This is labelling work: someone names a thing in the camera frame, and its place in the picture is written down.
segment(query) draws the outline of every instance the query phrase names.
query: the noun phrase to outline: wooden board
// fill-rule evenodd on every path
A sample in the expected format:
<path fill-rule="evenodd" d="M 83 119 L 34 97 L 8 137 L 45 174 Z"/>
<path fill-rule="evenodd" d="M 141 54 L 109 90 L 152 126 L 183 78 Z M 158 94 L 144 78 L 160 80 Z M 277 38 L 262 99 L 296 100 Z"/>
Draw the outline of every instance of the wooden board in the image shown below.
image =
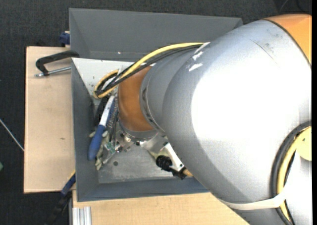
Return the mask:
<path fill-rule="evenodd" d="M 77 202 L 91 207 L 93 225 L 248 225 L 210 193 Z"/>
<path fill-rule="evenodd" d="M 24 192 L 60 191 L 75 169 L 70 71 L 34 77 L 37 59 L 69 50 L 28 47 L 25 85 Z M 47 64 L 70 66 L 70 59 Z"/>

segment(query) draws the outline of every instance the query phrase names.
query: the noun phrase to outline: metal rod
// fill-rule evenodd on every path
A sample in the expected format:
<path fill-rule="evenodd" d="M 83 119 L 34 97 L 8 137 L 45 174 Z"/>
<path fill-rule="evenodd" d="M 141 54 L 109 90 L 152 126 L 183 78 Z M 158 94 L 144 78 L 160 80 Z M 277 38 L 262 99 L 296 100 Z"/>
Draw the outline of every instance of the metal rod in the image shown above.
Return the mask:
<path fill-rule="evenodd" d="M 85 225 L 92 225 L 91 222 L 91 207 L 84 207 Z"/>
<path fill-rule="evenodd" d="M 58 73 L 58 72 L 64 72 L 64 71 L 67 71 L 67 70 L 70 70 L 70 69 L 71 69 L 70 66 L 63 67 L 63 68 L 60 68 L 60 69 L 49 71 L 48 75 L 51 75 L 51 74 L 54 74 L 54 73 Z M 42 76 L 44 76 L 44 74 L 41 72 L 41 73 L 38 73 L 38 74 L 34 74 L 34 76 L 35 77 L 42 77 Z"/>

